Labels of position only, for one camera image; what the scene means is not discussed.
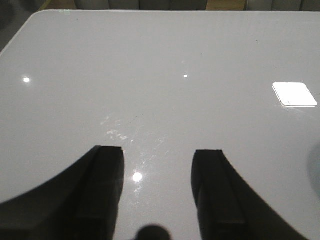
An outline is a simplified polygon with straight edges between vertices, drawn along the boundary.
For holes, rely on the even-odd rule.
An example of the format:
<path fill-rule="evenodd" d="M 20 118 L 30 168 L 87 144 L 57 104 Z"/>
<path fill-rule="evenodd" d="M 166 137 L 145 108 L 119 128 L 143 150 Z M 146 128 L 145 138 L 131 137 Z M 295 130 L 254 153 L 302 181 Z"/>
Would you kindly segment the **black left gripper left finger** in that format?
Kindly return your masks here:
<path fill-rule="evenodd" d="M 121 147 L 93 147 L 54 178 L 2 203 L 1 239 L 111 240 L 124 173 Z"/>

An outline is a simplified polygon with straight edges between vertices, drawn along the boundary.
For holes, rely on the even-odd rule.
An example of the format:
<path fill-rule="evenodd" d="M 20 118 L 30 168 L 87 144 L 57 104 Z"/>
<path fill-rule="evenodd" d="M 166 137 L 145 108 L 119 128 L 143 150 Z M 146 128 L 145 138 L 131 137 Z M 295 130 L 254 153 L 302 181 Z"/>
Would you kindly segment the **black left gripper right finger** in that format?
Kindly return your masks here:
<path fill-rule="evenodd" d="M 191 188 L 203 240 L 303 240 L 238 174 L 222 150 L 197 150 Z"/>

